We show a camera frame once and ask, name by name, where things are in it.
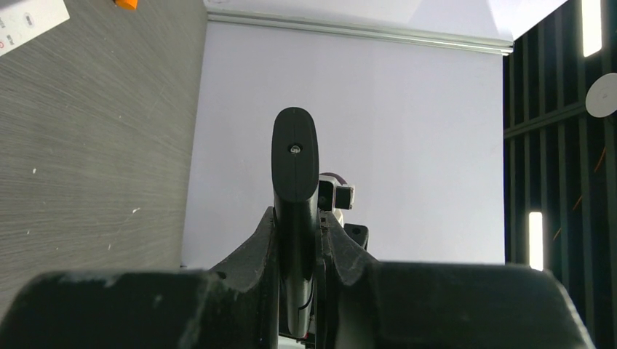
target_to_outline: gray carpet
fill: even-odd
[[[46,270],[180,264],[203,2],[65,2],[0,57],[0,314]]]

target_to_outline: orange wire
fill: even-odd
[[[604,161],[605,156],[606,156],[606,147],[602,149],[602,155],[600,155],[600,160],[598,160],[598,163],[596,164],[596,167],[594,168],[594,173],[597,173],[600,167],[602,166],[602,161]],[[576,201],[576,204],[574,204],[574,207],[572,208],[572,210],[576,211],[576,209],[581,205],[582,201],[583,201],[583,196],[581,195],[578,197],[578,200]],[[553,241],[555,241],[555,239],[559,236],[560,233],[561,233],[561,228],[559,228],[559,230],[553,236]]]

